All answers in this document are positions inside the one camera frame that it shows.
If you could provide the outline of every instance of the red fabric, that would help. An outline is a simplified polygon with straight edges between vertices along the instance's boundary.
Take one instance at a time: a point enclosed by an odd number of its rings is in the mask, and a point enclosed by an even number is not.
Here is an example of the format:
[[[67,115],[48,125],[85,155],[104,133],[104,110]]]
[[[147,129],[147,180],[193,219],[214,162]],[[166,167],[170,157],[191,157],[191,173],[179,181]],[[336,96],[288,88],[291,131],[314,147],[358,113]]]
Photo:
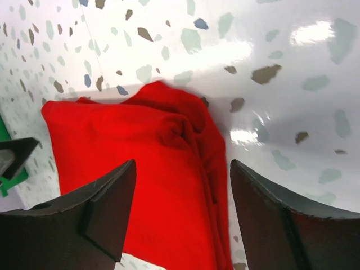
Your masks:
[[[48,101],[61,194],[134,159],[124,252],[169,270],[232,269],[224,140],[196,96],[162,82],[121,104]]]

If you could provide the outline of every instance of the red cloth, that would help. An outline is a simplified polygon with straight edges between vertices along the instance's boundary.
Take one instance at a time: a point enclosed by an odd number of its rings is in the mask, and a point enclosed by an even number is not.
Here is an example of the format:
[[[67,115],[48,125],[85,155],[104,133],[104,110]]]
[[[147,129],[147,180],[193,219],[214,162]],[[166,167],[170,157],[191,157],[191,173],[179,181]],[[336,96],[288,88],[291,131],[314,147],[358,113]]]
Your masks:
[[[232,270],[224,140],[196,96],[162,82],[121,104],[48,101],[61,194],[134,159],[124,252],[169,270]]]

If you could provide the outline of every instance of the speckled white surface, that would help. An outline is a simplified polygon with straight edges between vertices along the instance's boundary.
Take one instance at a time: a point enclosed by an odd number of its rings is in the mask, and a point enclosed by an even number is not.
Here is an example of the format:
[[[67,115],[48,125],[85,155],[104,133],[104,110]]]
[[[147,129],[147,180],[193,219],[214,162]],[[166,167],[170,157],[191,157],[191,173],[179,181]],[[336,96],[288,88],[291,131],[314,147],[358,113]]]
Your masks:
[[[359,8],[355,0],[3,1],[1,114],[14,138],[42,142],[16,191],[27,206],[59,195],[44,101],[118,100],[164,79],[206,97],[228,161],[360,212]],[[232,259],[244,269],[229,194]],[[122,263],[146,268],[126,254]]]

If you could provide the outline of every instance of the gray speckle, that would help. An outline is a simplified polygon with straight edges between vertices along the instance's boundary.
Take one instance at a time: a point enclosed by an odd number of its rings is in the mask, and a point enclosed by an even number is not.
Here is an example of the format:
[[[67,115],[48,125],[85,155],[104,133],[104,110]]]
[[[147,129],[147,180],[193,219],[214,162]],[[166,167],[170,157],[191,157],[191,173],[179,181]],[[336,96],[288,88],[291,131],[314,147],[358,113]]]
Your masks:
[[[288,157],[281,155],[279,150],[271,151],[275,163],[279,166],[280,169],[288,171],[296,169],[295,163],[292,163]]]
[[[125,30],[124,30],[124,36],[125,36],[126,44],[128,45],[128,47],[131,47],[132,46],[131,37],[129,36],[128,33],[126,33]]]
[[[161,35],[157,34],[154,38],[154,41],[160,41],[162,39],[163,39],[163,37]]]
[[[258,135],[258,142],[267,142],[270,138],[269,132],[266,130],[266,127],[263,123],[258,119],[253,120],[253,129],[256,131]]]
[[[139,67],[136,71],[136,78],[142,83],[149,83],[152,77],[152,66]]]
[[[270,58],[270,59],[280,59],[283,56],[284,56],[284,54],[282,53],[282,51],[274,51],[274,52],[269,54],[268,58]]]
[[[184,28],[180,39],[189,54],[197,53],[202,49],[201,38],[196,30]]]
[[[358,38],[358,29],[355,25],[340,18],[334,20],[332,29],[335,36],[327,42],[327,47],[331,53],[331,61],[341,64],[353,49]]]
[[[236,250],[235,256],[237,256],[240,260],[246,260],[245,251],[243,251],[243,250],[240,250],[240,249]]]
[[[343,174],[340,170],[337,169],[325,169],[321,172],[321,175],[319,177],[319,183],[320,184],[326,184],[333,181],[336,181],[343,177]]]
[[[337,110],[334,113],[335,132],[340,138],[347,138],[351,135],[352,129],[345,111]]]
[[[318,201],[319,203],[327,204],[327,205],[333,205],[334,202],[336,201],[336,195],[332,192],[326,192],[322,195],[314,195],[314,194],[306,193],[304,194],[304,196],[314,201]]]
[[[327,87],[330,84],[330,79],[327,75],[319,75],[315,77],[307,78],[304,83],[302,84],[302,89],[307,91],[318,91]]]
[[[161,50],[161,56],[163,57],[163,59],[169,60],[170,58],[170,51],[169,48],[167,46],[164,46],[163,49]]]
[[[230,30],[234,16],[228,12],[220,17],[218,22],[218,32],[220,38],[224,38],[227,32]]]
[[[177,86],[186,86],[191,81],[193,73],[193,71],[189,70],[175,75],[174,84]]]
[[[187,13],[190,16],[193,16],[195,14],[195,8],[196,4],[194,0],[187,0]]]
[[[277,35],[279,35],[279,33],[280,33],[279,30],[272,30],[266,34],[265,40],[267,42],[271,42],[275,39],[275,37],[277,37]]]

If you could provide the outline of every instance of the black plastic piece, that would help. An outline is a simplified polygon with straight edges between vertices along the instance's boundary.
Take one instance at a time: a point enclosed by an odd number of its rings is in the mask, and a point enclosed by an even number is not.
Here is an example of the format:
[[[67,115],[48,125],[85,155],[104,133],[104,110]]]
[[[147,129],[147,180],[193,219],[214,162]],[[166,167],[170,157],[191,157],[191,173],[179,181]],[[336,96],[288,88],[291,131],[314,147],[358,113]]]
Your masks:
[[[23,169],[25,162],[34,151],[38,143],[39,141],[32,137],[1,141],[0,150],[11,150],[15,155],[15,159],[0,176],[3,176],[9,180],[16,177]]]
[[[249,270],[356,270],[360,213],[292,192],[233,160],[231,186]]]
[[[0,213],[0,269],[113,270],[135,184],[132,160],[30,210]]]

